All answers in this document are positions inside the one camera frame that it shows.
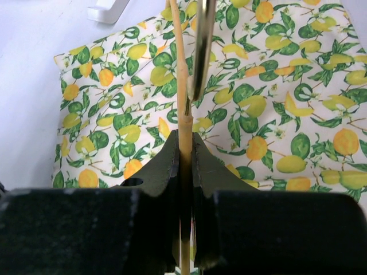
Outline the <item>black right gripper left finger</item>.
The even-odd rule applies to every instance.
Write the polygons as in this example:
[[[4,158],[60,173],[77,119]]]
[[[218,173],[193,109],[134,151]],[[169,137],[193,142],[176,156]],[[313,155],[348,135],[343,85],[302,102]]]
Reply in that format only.
[[[179,260],[178,132],[111,188],[1,198],[2,274],[165,274]]]

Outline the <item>lemon print skirt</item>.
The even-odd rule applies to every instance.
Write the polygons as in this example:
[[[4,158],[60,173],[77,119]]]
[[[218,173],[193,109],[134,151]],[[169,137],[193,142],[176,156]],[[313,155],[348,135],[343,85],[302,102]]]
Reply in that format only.
[[[55,57],[55,188],[121,183],[177,127],[177,47],[165,9]],[[366,51],[340,1],[218,1],[193,131],[253,187],[366,204]]]

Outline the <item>yellow hanger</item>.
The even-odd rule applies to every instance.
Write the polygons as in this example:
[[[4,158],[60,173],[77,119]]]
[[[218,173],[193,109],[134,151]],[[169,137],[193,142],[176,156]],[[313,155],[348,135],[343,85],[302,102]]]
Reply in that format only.
[[[168,1],[173,16],[177,47],[177,117],[180,184],[180,262],[181,274],[190,274],[190,235],[192,222],[192,102],[201,98],[209,69],[216,1],[198,1],[193,75],[185,60],[183,31],[176,1]]]

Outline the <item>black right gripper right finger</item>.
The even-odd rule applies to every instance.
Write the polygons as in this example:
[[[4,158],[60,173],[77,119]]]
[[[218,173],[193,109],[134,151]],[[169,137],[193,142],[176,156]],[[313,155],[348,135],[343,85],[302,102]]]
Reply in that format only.
[[[338,193],[260,191],[193,134],[193,219],[202,274],[365,274],[366,218]]]

